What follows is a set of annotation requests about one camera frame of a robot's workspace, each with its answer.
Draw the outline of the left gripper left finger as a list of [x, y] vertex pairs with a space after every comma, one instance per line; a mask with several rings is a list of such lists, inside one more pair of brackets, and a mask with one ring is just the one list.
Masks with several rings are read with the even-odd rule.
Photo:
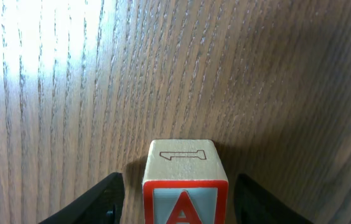
[[113, 172], [72, 203], [42, 221], [44, 224], [119, 224], [124, 204], [123, 175]]

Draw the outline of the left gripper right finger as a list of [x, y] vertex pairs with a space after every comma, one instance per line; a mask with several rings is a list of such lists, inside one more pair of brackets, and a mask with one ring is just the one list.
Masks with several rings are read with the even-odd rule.
[[239, 174], [233, 197], [238, 224], [312, 224], [246, 174]]

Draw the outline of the red letter A block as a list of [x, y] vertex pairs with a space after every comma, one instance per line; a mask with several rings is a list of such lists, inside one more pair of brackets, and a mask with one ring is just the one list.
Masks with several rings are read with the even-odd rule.
[[145, 223], [225, 222], [229, 183], [211, 140], [153, 140], [142, 187]]

